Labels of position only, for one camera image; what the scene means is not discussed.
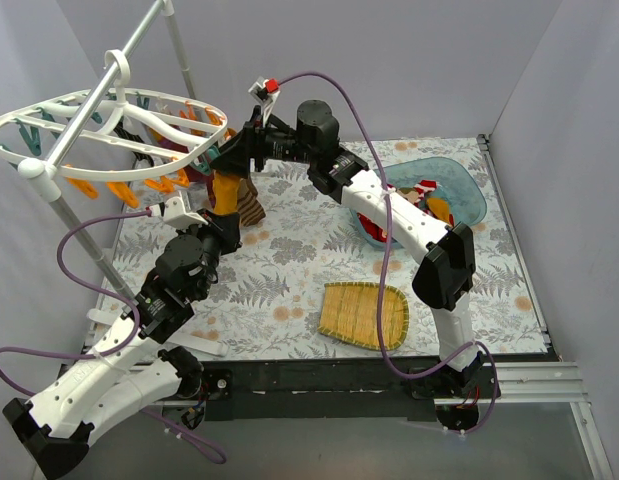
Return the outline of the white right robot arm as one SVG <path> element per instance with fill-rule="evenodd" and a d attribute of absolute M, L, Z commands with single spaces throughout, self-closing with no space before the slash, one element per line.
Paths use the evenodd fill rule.
<path fill-rule="evenodd" d="M 483 358 L 469 310 L 476 270 L 471 229 L 450 226 L 390 190 L 379 171 L 341 145 L 339 122 L 323 101 L 301 103 L 294 127 L 255 107 L 211 167 L 216 175 L 246 178 L 263 170 L 268 159 L 306 164 L 320 193 L 386 228 L 388 241 L 397 241 L 417 263 L 412 289 L 431 309 L 440 363 L 405 379 L 458 398 L 475 389 Z"/>

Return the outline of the red white striped sock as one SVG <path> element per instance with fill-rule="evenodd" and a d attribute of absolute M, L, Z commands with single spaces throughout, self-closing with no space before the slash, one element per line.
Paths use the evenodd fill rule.
<path fill-rule="evenodd" d="M 433 193 L 438 188 L 438 183 L 434 180 L 422 179 L 416 183 L 413 190 L 417 194 L 417 201 L 420 202 L 426 198 L 427 195 Z"/>

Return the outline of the red white patterned sock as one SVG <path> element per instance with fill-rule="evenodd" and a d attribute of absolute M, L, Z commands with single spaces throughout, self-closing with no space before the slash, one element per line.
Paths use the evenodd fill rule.
<path fill-rule="evenodd" d="M 358 222 L 361 234 L 372 246 L 382 248 L 385 245 L 387 232 L 383 228 L 360 213 L 355 213 L 354 218 Z"/>

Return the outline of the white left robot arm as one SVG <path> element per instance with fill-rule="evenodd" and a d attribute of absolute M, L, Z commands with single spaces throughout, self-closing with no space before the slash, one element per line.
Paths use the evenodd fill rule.
<path fill-rule="evenodd" d="M 157 400 L 204 399 L 201 362 L 183 346 L 164 345 L 208 297 L 220 258 L 239 248 L 239 223 L 236 213 L 196 212 L 103 337 L 49 387 L 4 407 L 45 478 L 71 472 L 104 433 Z"/>

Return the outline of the brown cream striped sock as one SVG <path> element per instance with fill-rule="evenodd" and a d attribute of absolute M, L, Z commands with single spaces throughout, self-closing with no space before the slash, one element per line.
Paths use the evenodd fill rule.
<path fill-rule="evenodd" d="M 258 200 L 258 190 L 251 179 L 240 180 L 237 210 L 243 227 L 256 225 L 266 217 L 265 210 Z"/>

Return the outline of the brown olive sock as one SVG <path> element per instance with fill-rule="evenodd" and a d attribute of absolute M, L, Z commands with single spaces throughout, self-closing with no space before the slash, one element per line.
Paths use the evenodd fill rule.
<path fill-rule="evenodd" d="M 418 206 L 422 200 L 422 195 L 416 188 L 398 188 L 396 192 L 410 204 Z"/>

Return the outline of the white round clip hanger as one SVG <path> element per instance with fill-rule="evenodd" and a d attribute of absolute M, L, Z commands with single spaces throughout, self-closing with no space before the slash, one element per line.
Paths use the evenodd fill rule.
<path fill-rule="evenodd" d="M 127 100 L 128 100 L 128 102 L 130 104 L 132 104 L 134 106 L 141 107 L 141 108 L 143 108 L 145 110 L 151 110 L 151 111 L 154 111 L 154 112 L 158 111 L 158 112 L 162 113 L 165 116 L 174 116 L 176 118 L 176 123 L 173 125 L 173 127 L 177 131 L 179 131 L 179 132 L 182 132 L 182 133 L 185 133 L 185 134 L 193 134 L 193 135 L 198 136 L 198 137 L 209 137 L 211 135 L 211 133 L 208 132 L 208 131 L 202 131 L 202 130 L 194 129 L 193 126 L 189 123 L 191 120 L 199 121 L 199 122 L 205 122 L 205 123 L 211 124 L 213 126 L 218 126 L 218 125 L 220 125 L 222 123 L 223 120 L 226 120 L 227 121 L 227 129 L 228 129 L 228 119 L 227 119 L 225 113 L 222 112 L 222 110 L 220 110 L 219 108 L 217 108 L 217 107 L 215 107 L 213 105 L 210 105 L 210 104 L 204 102 L 206 104 L 204 107 L 196 108 L 196 107 L 194 107 L 194 106 L 192 106 L 190 104 L 185 105 L 183 103 L 180 103 L 180 102 L 174 101 L 174 100 L 170 100 L 170 99 L 158 100 L 158 99 L 154 99 L 152 97 L 147 97 L 145 95 L 140 95 L 139 94 L 140 90 L 146 90 L 146 89 L 140 89 L 140 90 L 135 90 L 135 89 L 132 89 L 132 88 L 130 88 L 130 89 L 132 91 L 127 94 Z M 58 96 L 58 97 L 60 97 L 62 99 L 62 103 L 64 105 L 66 105 L 66 106 L 77 106 L 77 105 L 79 105 L 82 102 L 81 98 L 77 98 L 75 100 L 69 100 L 67 98 L 69 95 L 74 94 L 76 92 L 72 92 L 72 93 L 65 94 L 65 95 Z M 48 120 L 48 121 L 51 121 L 51 122 L 54 122 L 54 123 L 61 124 L 63 126 L 68 124 L 68 122 L 69 122 L 69 118 L 68 117 L 63 116 L 63 115 L 53 115 L 53 114 L 45 111 L 44 109 L 42 109 L 42 108 L 40 108 L 38 106 L 38 104 L 41 103 L 41 102 L 35 103 L 35 104 L 31 105 L 31 106 L 27 106 L 27 107 L 32 107 L 34 109 L 33 113 L 31 114 L 31 116 L 33 118 L 37 118 L 39 120 Z M 21 129 L 23 131 L 25 139 L 27 141 L 29 141 L 29 142 L 36 143 L 37 139 L 39 137 L 41 137 L 42 134 L 47 133 L 47 134 L 52 136 L 52 138 L 54 140 L 54 143 L 55 143 L 56 139 L 59 137 L 59 133 L 57 131 L 49 131 L 49 130 L 46 130 L 46 129 L 43 129 L 43 128 L 36 128 L 36 127 L 34 127 L 32 125 L 29 125 L 29 124 L 25 123 L 22 120 L 14 121 L 12 119 L 12 114 L 14 112 L 20 110 L 20 109 L 17 109 L 17 110 L 5 113 L 3 115 L 0 115 L 0 131 L 2 129 L 4 129 L 4 128 L 8 127 L 8 126 L 13 125 L 13 126 L 16 126 L 16 127 L 18 127 L 19 129 Z M 152 128 L 147 127 L 147 126 L 145 126 L 145 125 L 143 125 L 143 124 L 141 124 L 141 123 L 139 123 L 139 122 L 137 122 L 135 120 L 132 120 L 132 119 L 121 119 L 120 121 L 118 121 L 117 125 L 118 124 L 123 124 L 128 129 L 130 129 L 130 128 L 134 127 L 134 126 L 137 126 L 140 129 L 148 129 L 148 130 L 150 130 L 152 132 L 157 133 L 158 135 L 160 135 L 162 137 L 165 137 L 165 136 L 161 135 L 160 133 L 156 132 L 155 130 L 153 130 Z M 117 137 L 117 138 L 119 138 L 119 139 L 123 139 L 123 138 L 119 137 L 115 133 L 116 126 L 114 127 L 114 131 L 112 132 L 112 135 Z M 224 134 L 222 134 L 220 136 L 220 138 L 218 140 L 213 141 L 212 145 L 210 147 L 214 146 L 215 144 L 217 144 L 219 142 L 224 141 L 226 139 L 226 132 L 227 132 L 227 130 L 225 131 Z M 94 140 L 89 140 L 89 139 L 85 139 L 85 138 L 80 138 L 77 141 L 79 141 L 79 140 L 86 140 L 86 141 L 90 141 L 90 142 L 97 143 L 97 144 L 104 145 L 104 146 L 121 148 L 121 149 L 127 150 L 127 151 L 132 152 L 132 153 L 138 153 L 138 152 L 134 152 L 134 151 L 125 149 L 125 148 L 120 147 L 120 146 L 114 146 L 114 145 L 110 145 L 110 144 L 100 143 L 100 142 L 96 142 Z M 151 145 L 151 146 L 154 146 L 154 147 L 163 148 L 161 146 L 156 146 L 156 145 L 153 145 L 153 144 L 150 144 L 150 143 L 146 143 L 146 142 L 139 142 L 137 140 L 131 140 L 131 141 L 138 142 L 138 143 L 143 144 L 143 145 L 148 144 L 148 145 Z M 18 156 L 33 157 L 33 158 L 38 158 L 40 160 L 43 160 L 48 155 L 52 145 L 49 147 L 49 149 L 47 151 L 43 151 L 39 147 L 34 147 L 34 148 L 31 149 L 31 151 L 27 155 L 16 153 L 16 152 L 11 151 L 11 150 L 3 147 L 2 145 L 0 145 L 0 156 L 1 156 L 1 158 L 6 160 L 7 162 L 9 162 L 7 160 L 7 156 L 9 154 L 16 154 Z M 188 153 L 190 153 L 192 151 L 192 148 L 190 146 L 187 146 L 187 147 L 189 148 L 189 152 Z M 157 156 L 157 155 L 149 155 L 149 156 L 158 157 L 158 158 L 160 158 L 162 160 L 160 163 L 158 163 L 155 166 L 162 165 L 162 164 L 167 164 L 169 162 L 168 159 L 166 159 L 164 157 L 161 157 L 161 156 Z M 77 168 L 89 169 L 89 170 L 109 171 L 109 170 L 106 170 L 104 168 L 98 169 L 96 167 L 93 167 L 93 168 L 77 167 Z"/>

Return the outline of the mustard yellow sock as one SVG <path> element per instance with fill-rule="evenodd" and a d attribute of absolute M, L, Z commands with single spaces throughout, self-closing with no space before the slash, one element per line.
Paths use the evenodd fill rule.
<path fill-rule="evenodd" d="M 213 211 L 217 215 L 229 215 L 238 211 L 238 191 L 241 179 L 235 175 L 214 172 L 213 191 L 215 205 Z"/>

